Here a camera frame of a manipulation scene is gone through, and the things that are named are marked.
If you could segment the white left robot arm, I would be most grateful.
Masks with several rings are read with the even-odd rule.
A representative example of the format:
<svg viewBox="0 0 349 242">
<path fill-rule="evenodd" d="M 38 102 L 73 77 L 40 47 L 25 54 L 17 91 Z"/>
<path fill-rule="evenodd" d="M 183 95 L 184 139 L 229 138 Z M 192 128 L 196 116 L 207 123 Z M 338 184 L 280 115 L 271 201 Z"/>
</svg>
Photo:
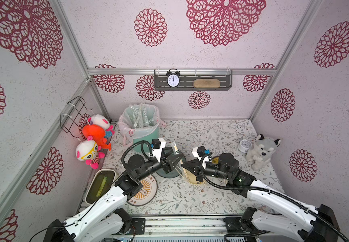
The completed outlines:
<svg viewBox="0 0 349 242">
<path fill-rule="evenodd" d="M 160 169 L 172 172 L 182 159 L 182 153 L 175 153 L 169 147 L 154 149 L 149 158 L 132 155 L 124 163 L 125 171 L 106 194 L 64 222 L 58 219 L 52 222 L 44 241 L 99 242 L 113 234 L 127 233 L 132 226 L 132 217 L 123 206 L 141 190 L 141 180 Z"/>
</svg>

